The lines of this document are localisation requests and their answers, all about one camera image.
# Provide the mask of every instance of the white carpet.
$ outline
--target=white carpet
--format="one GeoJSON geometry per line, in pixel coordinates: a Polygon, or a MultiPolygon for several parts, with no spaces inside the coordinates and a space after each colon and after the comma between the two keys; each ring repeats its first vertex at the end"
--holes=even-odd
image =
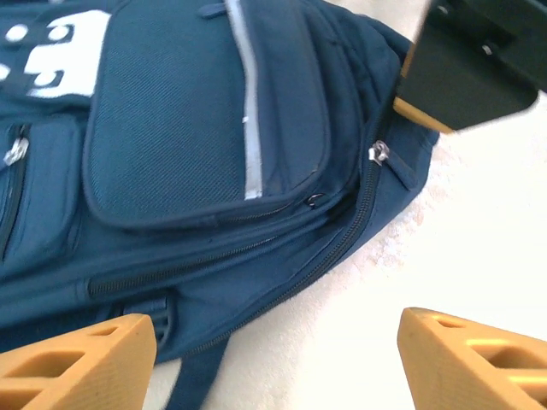
{"type": "MultiPolygon", "coordinates": [[[[344,0],[414,38],[425,0],[344,0]]],[[[420,306],[547,340],[547,98],[443,136],[427,187],[374,240],[232,338],[204,410],[413,409],[396,345],[420,306]]],[[[145,410],[179,363],[159,366],[145,410]]]]}

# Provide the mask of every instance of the zipper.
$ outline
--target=zipper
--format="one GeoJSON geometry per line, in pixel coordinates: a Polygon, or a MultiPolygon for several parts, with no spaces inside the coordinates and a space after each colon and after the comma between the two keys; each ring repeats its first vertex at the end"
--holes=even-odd
{"type": "Polygon", "coordinates": [[[280,303],[285,302],[286,300],[292,298],[294,295],[297,295],[302,290],[306,289],[310,284],[312,284],[316,278],[322,276],[326,271],[328,271],[336,261],[343,256],[348,250],[350,250],[351,246],[355,242],[355,240],[359,237],[359,235],[362,232],[362,228],[364,228],[369,219],[370,215],[372,213],[372,203],[374,200],[374,196],[376,193],[376,187],[378,185],[379,181],[379,171],[381,163],[385,160],[385,158],[382,156],[382,160],[379,159],[379,156],[377,157],[376,153],[378,155],[381,154],[381,151],[377,151],[377,148],[380,146],[385,146],[387,148],[387,145],[383,143],[381,138],[384,136],[385,131],[388,126],[388,120],[391,118],[391,114],[393,113],[391,109],[390,102],[393,101],[393,96],[391,98],[388,98],[388,100],[385,101],[384,107],[382,108],[382,114],[378,120],[378,122],[375,125],[375,128],[372,132],[370,132],[370,137],[368,138],[368,147],[370,147],[368,153],[368,162],[365,162],[365,166],[363,169],[363,172],[365,173],[365,181],[363,186],[363,194],[362,199],[359,201],[359,208],[356,212],[356,217],[354,218],[353,223],[351,224],[350,228],[346,231],[342,239],[337,243],[337,245],[331,249],[331,251],[325,256],[323,260],[319,264],[317,264],[308,274],[300,279],[298,283],[296,283],[294,286],[292,286],[290,289],[288,289],[285,293],[275,298],[273,301],[271,301],[268,305],[265,307],[262,307],[258,311],[254,312],[249,318],[244,320],[243,322],[239,323],[238,325],[234,326],[229,331],[226,331],[219,335],[218,337],[215,337],[211,339],[210,341],[197,346],[196,348],[193,348],[189,351],[187,351],[185,354],[182,355],[182,360],[193,356],[194,354],[200,354],[204,350],[211,349],[216,344],[222,342],[223,340],[230,337],[235,331],[238,331],[239,329],[245,327],[253,320],[259,318],[272,308],[275,308],[280,303]],[[374,149],[375,155],[371,158],[371,149],[374,149]]]}
{"type": "Polygon", "coordinates": [[[29,145],[30,126],[25,124],[15,126],[11,133],[13,145],[3,157],[0,165],[0,173],[9,171],[9,188],[7,205],[3,215],[3,223],[0,227],[0,255],[2,261],[5,259],[9,239],[14,229],[21,198],[23,194],[23,184],[25,181],[25,171],[27,162],[27,152],[29,145]]]}
{"type": "Polygon", "coordinates": [[[384,141],[376,141],[373,144],[368,150],[368,159],[376,162],[379,166],[385,163],[407,190],[413,190],[418,185],[414,170],[395,151],[392,151],[384,141]]]}
{"type": "Polygon", "coordinates": [[[132,278],[112,279],[103,282],[98,281],[97,283],[90,282],[87,288],[87,292],[91,298],[94,298],[141,288],[149,284],[160,283],[172,278],[177,278],[178,276],[188,273],[189,271],[195,270],[197,268],[206,267],[213,262],[219,262],[221,260],[243,254],[266,243],[270,243],[276,238],[277,237],[264,239],[260,242],[252,243],[251,245],[234,249],[223,254],[206,256],[172,269],[166,269],[156,272],[147,272],[133,276],[132,278]]]}
{"type": "Polygon", "coordinates": [[[287,209],[290,207],[294,202],[287,203],[286,205],[283,205],[282,207],[276,208],[272,211],[264,212],[262,214],[254,214],[254,215],[247,215],[247,216],[236,216],[233,218],[223,218],[223,222],[231,223],[231,222],[245,222],[249,220],[259,220],[261,218],[266,218],[267,216],[273,216],[278,214],[279,212],[287,209]]]}

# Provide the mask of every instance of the zipper pull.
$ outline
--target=zipper pull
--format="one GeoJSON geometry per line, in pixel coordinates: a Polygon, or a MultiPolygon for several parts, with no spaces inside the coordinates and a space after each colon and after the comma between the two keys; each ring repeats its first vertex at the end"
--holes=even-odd
{"type": "Polygon", "coordinates": [[[368,159],[382,166],[382,162],[390,157],[390,148],[384,141],[376,141],[368,150],[368,159]]]}
{"type": "Polygon", "coordinates": [[[368,150],[368,159],[379,166],[384,163],[397,175],[407,190],[413,190],[417,185],[416,173],[403,159],[392,151],[384,141],[376,141],[368,150]]]}
{"type": "Polygon", "coordinates": [[[20,136],[14,141],[11,149],[3,156],[3,163],[0,164],[0,172],[22,160],[28,151],[28,139],[22,137],[24,130],[20,130],[20,136]]]}

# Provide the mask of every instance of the yellow plastic part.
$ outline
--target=yellow plastic part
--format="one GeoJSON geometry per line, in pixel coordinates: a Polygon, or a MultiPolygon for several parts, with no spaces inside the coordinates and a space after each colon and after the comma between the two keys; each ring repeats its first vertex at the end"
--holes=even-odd
{"type": "Polygon", "coordinates": [[[0,354],[0,410],[141,410],[155,358],[141,314],[0,354]]]}
{"type": "Polygon", "coordinates": [[[545,410],[547,343],[412,307],[397,345],[416,410],[545,410]]]}
{"type": "Polygon", "coordinates": [[[395,98],[395,101],[393,102],[393,109],[396,113],[408,118],[420,126],[424,126],[444,134],[451,134],[454,132],[454,130],[442,122],[435,120],[432,116],[424,113],[420,109],[417,109],[414,105],[404,101],[402,98],[395,98]]]}

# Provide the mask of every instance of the backpack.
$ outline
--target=backpack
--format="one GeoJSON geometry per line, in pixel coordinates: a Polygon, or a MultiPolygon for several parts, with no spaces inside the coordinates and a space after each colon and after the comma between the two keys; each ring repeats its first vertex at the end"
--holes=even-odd
{"type": "Polygon", "coordinates": [[[426,183],[409,46],[322,0],[0,0],[0,352],[148,314],[199,408],[233,332],[426,183]]]}

